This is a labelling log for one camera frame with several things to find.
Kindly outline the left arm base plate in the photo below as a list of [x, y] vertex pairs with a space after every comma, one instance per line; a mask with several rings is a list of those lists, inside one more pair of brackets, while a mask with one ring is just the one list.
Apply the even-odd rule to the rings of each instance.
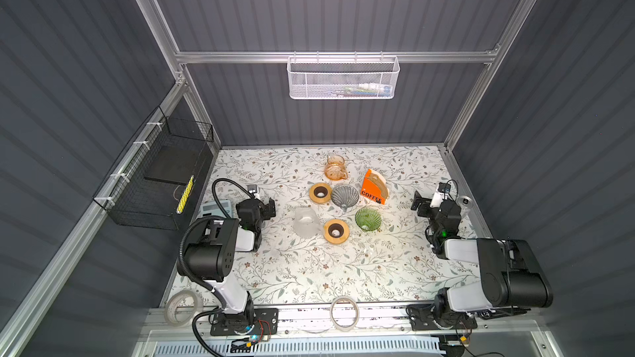
[[277, 333], [279, 310], [276, 308], [247, 309], [238, 314], [219, 313], [208, 319], [212, 337], [265, 335]]

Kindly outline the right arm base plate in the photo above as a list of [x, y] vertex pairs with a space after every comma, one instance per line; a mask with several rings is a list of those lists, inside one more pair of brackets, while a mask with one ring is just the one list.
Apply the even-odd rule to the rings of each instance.
[[433, 304], [411, 304], [405, 309], [414, 331], [431, 330], [476, 330], [478, 324], [474, 317], [464, 312], [441, 309]]

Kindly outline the orange glass carafe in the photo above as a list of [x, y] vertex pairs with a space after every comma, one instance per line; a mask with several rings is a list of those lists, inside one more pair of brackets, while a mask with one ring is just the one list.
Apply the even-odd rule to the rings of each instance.
[[348, 179], [345, 159], [341, 155], [329, 155], [324, 168], [324, 174], [332, 181]]

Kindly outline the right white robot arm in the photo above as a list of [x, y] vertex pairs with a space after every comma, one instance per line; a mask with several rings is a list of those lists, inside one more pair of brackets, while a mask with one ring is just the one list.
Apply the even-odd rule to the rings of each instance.
[[477, 264], [473, 284], [440, 289], [424, 319], [441, 329], [475, 329], [485, 320], [551, 307], [554, 292], [527, 241], [459, 236], [461, 206], [440, 185], [432, 198], [416, 192], [411, 209], [428, 220], [425, 237], [438, 259]]

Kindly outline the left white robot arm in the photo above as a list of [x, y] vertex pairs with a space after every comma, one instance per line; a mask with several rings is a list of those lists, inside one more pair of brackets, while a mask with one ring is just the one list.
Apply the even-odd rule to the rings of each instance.
[[[218, 200], [220, 183], [232, 184], [248, 196], [236, 204], [234, 217]], [[263, 226], [276, 216], [275, 200], [261, 200], [255, 184], [243, 187], [227, 178], [214, 180], [212, 192], [222, 214], [203, 214], [192, 222], [180, 241], [177, 271], [218, 299], [217, 314], [250, 321], [255, 317], [253, 298], [232, 274], [234, 258], [238, 252], [259, 250]]]

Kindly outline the green glass dripper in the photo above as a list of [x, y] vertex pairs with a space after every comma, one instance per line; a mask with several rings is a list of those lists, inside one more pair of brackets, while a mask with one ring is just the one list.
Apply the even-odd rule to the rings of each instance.
[[355, 214], [355, 222], [364, 232], [377, 231], [382, 225], [382, 217], [375, 209], [361, 208]]

